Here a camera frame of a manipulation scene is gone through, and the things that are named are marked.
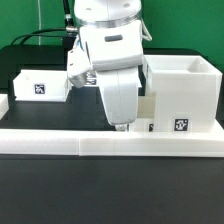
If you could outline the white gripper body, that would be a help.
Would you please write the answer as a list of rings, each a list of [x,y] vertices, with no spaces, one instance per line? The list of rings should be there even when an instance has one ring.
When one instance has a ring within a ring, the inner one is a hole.
[[[135,121],[138,107],[138,68],[97,72],[105,114],[110,125]]]

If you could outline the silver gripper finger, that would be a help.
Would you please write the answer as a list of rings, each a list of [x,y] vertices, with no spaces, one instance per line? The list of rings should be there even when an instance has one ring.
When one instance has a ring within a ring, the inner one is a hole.
[[[129,124],[115,125],[116,131],[129,131]]]

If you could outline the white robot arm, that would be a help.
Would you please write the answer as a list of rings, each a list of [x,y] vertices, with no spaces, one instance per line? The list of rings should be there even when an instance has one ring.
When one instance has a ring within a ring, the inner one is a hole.
[[[75,0],[78,35],[68,52],[67,77],[77,88],[94,74],[107,121],[123,130],[137,118],[142,41],[150,41],[141,0]]]

